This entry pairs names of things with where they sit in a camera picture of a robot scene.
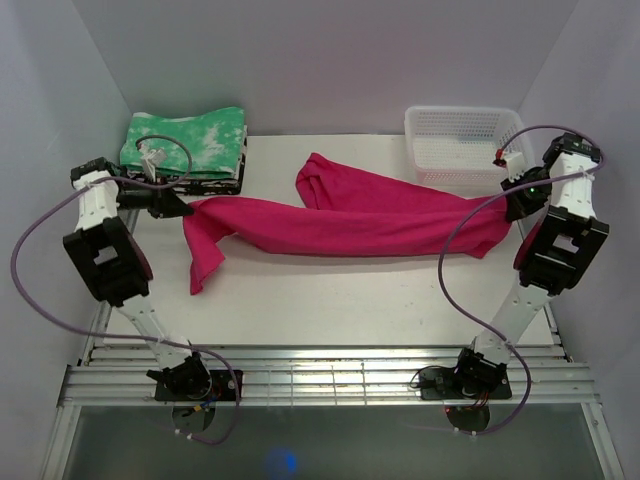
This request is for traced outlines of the pink trousers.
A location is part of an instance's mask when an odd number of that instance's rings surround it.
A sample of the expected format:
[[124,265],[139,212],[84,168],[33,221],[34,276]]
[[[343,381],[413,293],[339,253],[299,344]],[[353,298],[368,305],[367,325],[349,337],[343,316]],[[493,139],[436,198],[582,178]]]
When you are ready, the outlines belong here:
[[436,255],[443,249],[482,259],[509,233],[506,202],[473,210],[466,199],[335,163],[313,153],[295,187],[300,207],[219,196],[192,203],[183,220],[191,254],[189,289],[199,294],[232,235],[270,254],[328,257]]

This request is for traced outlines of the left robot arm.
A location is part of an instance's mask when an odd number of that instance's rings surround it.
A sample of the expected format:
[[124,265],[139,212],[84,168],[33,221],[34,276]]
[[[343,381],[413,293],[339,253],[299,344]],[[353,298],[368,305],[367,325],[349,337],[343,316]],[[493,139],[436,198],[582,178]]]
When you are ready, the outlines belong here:
[[150,302],[151,266],[119,211],[145,209],[154,218],[181,218],[194,209],[171,189],[146,189],[117,181],[124,171],[103,157],[71,170],[80,193],[79,218],[63,246],[92,296],[125,316],[145,338],[159,365],[147,376],[179,399],[199,400],[212,376],[190,343],[172,336]]

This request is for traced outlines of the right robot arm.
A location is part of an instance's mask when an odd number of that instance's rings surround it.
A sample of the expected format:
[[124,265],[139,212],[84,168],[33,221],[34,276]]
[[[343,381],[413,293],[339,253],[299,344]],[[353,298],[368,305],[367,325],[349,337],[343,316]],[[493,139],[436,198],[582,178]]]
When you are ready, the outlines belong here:
[[577,285],[604,244],[609,226],[596,217],[590,173],[601,161],[600,149],[572,132],[551,142],[539,166],[526,167],[519,153],[497,159],[507,170],[507,221],[541,217],[518,250],[516,279],[489,329],[458,357],[451,373],[458,394],[491,395],[506,386],[510,346],[553,298]]

